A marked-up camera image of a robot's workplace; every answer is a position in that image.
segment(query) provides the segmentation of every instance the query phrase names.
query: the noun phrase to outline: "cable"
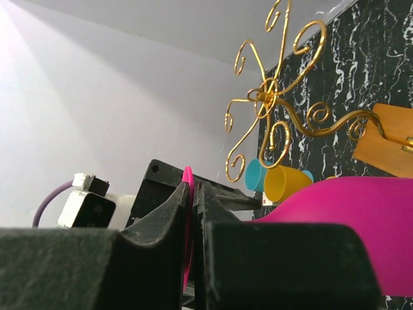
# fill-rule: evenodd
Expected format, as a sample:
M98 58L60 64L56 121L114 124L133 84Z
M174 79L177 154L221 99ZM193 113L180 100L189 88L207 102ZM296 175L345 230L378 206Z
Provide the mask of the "cable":
M59 195L61 192L64 192L65 190L69 189L72 187L72 181L68 181L62 185L60 185L57 189L52 191L46 198L43 200L43 202L40 204L40 206L37 208L36 214L33 217L33 224L32 227L39 227L39 222L41 215L45 211L47 205L54 199L56 198L57 195Z

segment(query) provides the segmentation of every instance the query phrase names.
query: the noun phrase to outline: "orange wooden block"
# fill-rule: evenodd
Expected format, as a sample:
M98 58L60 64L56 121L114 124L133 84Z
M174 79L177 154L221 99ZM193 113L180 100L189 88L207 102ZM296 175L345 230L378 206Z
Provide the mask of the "orange wooden block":
M376 103L373 112L380 117L386 133L413 139L413 109ZM383 139L371 121L353 157L395 176L413 178L413 149Z

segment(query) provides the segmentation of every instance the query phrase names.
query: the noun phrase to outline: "white vein pattern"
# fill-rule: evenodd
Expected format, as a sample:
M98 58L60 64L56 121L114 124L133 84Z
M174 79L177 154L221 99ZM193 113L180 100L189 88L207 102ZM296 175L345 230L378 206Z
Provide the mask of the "white vein pattern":
M346 113L373 109L375 103L413 108L413 3L407 0L359 0L327 26L325 51L316 67L283 99L294 104L305 120L308 108L319 101L332 108L327 127ZM288 56L281 70L280 89L288 86L314 55L319 34L304 45L313 52ZM285 120L293 144L284 165L306 169L316 181L329 176L386 176L387 173L352 158L356 143L347 137L348 126L325 138L308 138L295 130L283 108L274 109L272 121ZM260 122L259 146L265 132ZM281 151L265 152L274 161ZM263 208L255 217L268 214ZM378 309L413 310L413 298L384 296Z

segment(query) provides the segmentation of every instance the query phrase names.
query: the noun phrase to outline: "gold mug tree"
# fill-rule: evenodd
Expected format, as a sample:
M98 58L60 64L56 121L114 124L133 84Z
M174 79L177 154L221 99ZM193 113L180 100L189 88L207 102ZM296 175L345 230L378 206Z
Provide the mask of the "gold mug tree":
M241 57L243 49L249 45L250 48L252 49L254 56L258 62L259 69L261 71L261 77L263 79L262 84L258 88L253 88L250 89L247 93L247 98L245 99L233 99L231 102L228 104L227 111L225 113L225 130L229 133L232 130L233 122L234 119L230 113L230 108L234 102L251 102L254 104L254 112L256 115L256 119L251 125L251 127L247 130L247 132L244 134L244 136L236 143L236 145L231 149L231 151L228 153L227 160L225 163L225 172L227 175L227 179L231 181L232 183L237 182L241 176L244 173L245 169L245 156L243 154L238 154L232 161L231 157L235 153L236 149L242 144L242 142L245 141L245 139L248 137L248 135L253 131L254 127L258 124L259 120L261 119L266 119L267 123L267 129L264 135L263 143L261 145L261 149L259 151L259 156L258 159L262 166L268 168L268 169L273 169L277 167L285 155L288 152L288 149L291 145L291 131L290 127L285 121L277 121L273 125L271 125L271 113L274 110L275 106L281 106L283 107L288 115L290 116L290 119L294 126L300 131L302 134L309 136L309 137L314 137L314 138L319 138L319 137L324 137L328 136L338 129L340 129L342 126L344 126L347 122L352 121L351 125L348 128L348 136L351 140L357 141L361 139L365 134L366 134L366 126L364 122L366 120L370 120L373 122L373 124L376 126L379 134L386 140L389 140L391 142L407 146L407 147L413 147L413 141L407 141L405 139L401 139L395 136L391 136L387 134L383 128L383 125L380 121L379 116L368 110L356 110L353 112L350 112L346 115L344 115L342 118L337 120L331 127L327 127L324 129L317 129L315 126L313 126L312 121L314 123L321 124L322 122L326 121L331 113L330 107L325 103L325 102L317 102L313 104L307 111L307 115L305 118L307 127L303 122L301 121L300 117L297 115L296 111L294 110L293 106L287 103L285 100L280 98L280 95L286 94L290 90L292 90L298 83L301 82L301 80L304 78L304 76L312 70L314 67L314 64L318 61L320 58L320 55L324 49L325 43L326 43L326 38L327 38L327 29L323 21L321 20L315 20L310 22L309 24L305 25L303 29L301 29L296 36L293 44L293 53L295 55L301 55L305 54L308 51L310 51L309 46L304 46L302 48L299 48L299 40L301 39L301 36L309 29L310 27L314 25L318 25L320 27L321 35L320 35L320 41L319 45L316 49L316 52L314 54L314 57L311 59L307 67L300 72L298 77L291 83L289 86L284 88L283 90L279 89L278 85L278 79L279 75L281 72L281 68L283 65L283 58L284 58L284 52L285 52L285 41L287 38L287 32L288 32L288 20L290 18L290 9L291 9L291 0L287 0L287 9L285 11L285 17L284 17L284 27L283 27L283 37L281 41L281 50L279 53L279 61L277 68L274 72L274 76L272 77L266 77L265 76L265 70L263 67L263 64L261 62L261 59L258 56L257 50L251 40L246 40L241 47L239 48L238 54L236 56L235 60L235 65L234 65L234 72L235 75L240 75L243 71L243 67L245 64L245 57ZM270 12L268 13L267 20L265 21L265 31L266 32L271 32L274 26L277 23L277 20L279 19L281 12L276 11L276 8L278 4L281 2L281 0L277 0L273 7L271 8ZM268 139L270 140L270 146L269 150L274 150L275 149L275 134L276 134L276 129L277 127L282 127L285 132L285 143L283 150L281 151L281 154L279 155L278 159L276 160L275 163L272 165L267 165L265 160L264 160L264 151L267 147L268 144ZM241 166L240 170L238 172L238 175L235 178L232 178L230 175L230 166L232 168L235 168L238 161L241 160Z

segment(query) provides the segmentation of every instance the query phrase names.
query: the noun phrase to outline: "magenta object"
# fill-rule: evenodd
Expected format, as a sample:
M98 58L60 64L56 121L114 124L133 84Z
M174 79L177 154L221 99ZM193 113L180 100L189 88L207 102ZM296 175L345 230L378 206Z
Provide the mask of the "magenta object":
M384 295L413 296L413 179L340 177L305 187L259 223L338 223L363 240Z
M188 216L186 218L186 240L185 240L185 269L183 275L183 289L185 290L188 283L189 270L191 268L191 258L192 258L192 204L194 203L194 176L192 175L192 169L186 166L183 175L182 182L189 184L189 210Z

